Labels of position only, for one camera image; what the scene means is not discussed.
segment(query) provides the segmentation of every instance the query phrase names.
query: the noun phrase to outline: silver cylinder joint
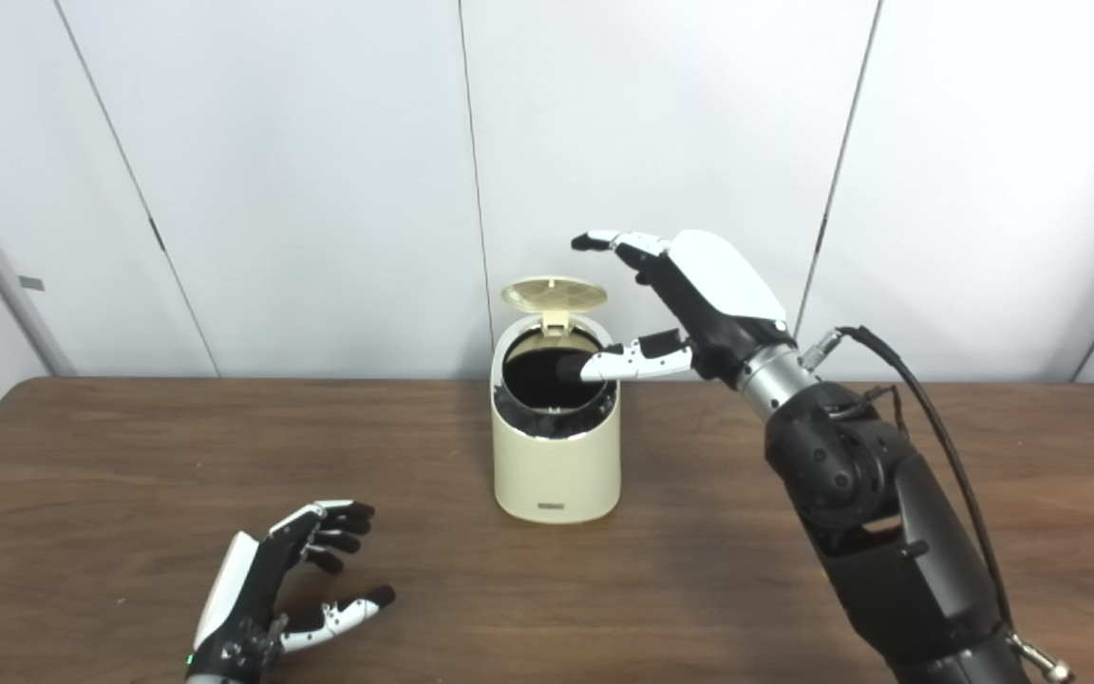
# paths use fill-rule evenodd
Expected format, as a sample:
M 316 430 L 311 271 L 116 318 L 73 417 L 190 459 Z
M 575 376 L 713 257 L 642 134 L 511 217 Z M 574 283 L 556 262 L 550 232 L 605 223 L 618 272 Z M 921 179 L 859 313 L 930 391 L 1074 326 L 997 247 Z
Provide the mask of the silver cylinder joint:
M 737 379 L 737 392 L 765 421 L 788 399 L 817 382 L 817 376 L 800 364 L 794 347 L 775 345 L 745 362 L 742 376 Z

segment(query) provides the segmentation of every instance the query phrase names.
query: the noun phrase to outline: wooden table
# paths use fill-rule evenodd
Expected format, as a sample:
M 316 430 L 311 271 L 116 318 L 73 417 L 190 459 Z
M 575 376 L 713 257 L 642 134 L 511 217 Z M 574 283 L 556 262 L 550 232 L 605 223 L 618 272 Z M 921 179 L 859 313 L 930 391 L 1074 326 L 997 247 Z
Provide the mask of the wooden table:
M 0 683 L 178 683 L 231 534 L 358 498 L 373 623 L 275 683 L 891 681 L 720 385 L 625 389 L 624 495 L 571 528 L 492 498 L 477 382 L 35 380 L 0 404 Z M 1021 630 L 1094 683 L 1094 385 L 934 385 Z M 917 442 L 951 486 L 920 413 Z

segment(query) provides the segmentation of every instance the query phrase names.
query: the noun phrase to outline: cable connector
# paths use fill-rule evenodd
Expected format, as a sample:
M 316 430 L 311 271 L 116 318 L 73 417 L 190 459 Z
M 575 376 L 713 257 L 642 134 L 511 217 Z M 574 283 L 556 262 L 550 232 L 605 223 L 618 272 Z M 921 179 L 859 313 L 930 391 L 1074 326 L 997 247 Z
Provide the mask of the cable connector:
M 835 347 L 838 347 L 838 343 L 842 341 L 842 331 L 838 328 L 833 328 L 829 333 L 826 333 L 824 337 L 817 339 L 817 345 L 808 347 L 807 351 L 800 357 L 800 368 L 813 372 L 822 362 L 824 362 L 825 357 L 834 351 Z
M 1049 684 L 1071 684 L 1072 681 L 1075 681 L 1075 673 L 1071 672 L 1071 666 L 1067 665 L 1067 661 L 1050 657 L 1037 646 L 1021 639 L 1015 631 L 1008 634 L 1006 642 L 1012 649 L 1015 649 L 1022 659 L 1033 663 L 1033 666 L 1040 671 L 1040 675 L 1045 676 Z

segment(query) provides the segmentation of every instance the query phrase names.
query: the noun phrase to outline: black robotic arm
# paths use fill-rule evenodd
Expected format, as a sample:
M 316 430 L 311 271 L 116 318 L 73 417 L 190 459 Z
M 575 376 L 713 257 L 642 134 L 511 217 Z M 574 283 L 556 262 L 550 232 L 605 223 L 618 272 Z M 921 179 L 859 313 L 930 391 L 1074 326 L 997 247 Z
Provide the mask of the black robotic arm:
M 689 338 L 667 331 L 578 355 L 560 362 L 560 378 L 645 378 L 689 362 L 700 376 L 741 393 L 766 424 L 767 462 L 781 477 L 848 619 L 898 683 L 1028 684 L 1024 659 L 1047 681 L 1073 680 L 1064 663 L 1020 639 L 1000 587 L 923 455 L 870 398 L 813 372 L 843 335 L 869 345 L 878 341 L 875 336 L 839 328 L 800 356 L 784 309 L 714 234 L 690 230 L 666 241 L 594 231 L 572 246 L 614 251 Z M 882 341 L 881 348 L 887 349 Z M 911 386 L 921 393 L 917 381 Z M 920 398 L 929 407 L 924 394 Z M 933 408 L 930 415 L 938 420 Z

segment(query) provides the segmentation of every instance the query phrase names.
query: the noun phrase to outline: fingertip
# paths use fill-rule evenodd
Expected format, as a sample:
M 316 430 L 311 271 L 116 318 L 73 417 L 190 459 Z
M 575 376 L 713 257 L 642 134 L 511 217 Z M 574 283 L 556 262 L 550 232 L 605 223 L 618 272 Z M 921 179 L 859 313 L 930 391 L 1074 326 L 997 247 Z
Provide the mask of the fingertip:
M 374 603 L 381 608 L 392 605 L 395 602 L 395 588 L 391 584 L 383 584 L 382 587 L 374 587 L 361 598 L 365 601 Z

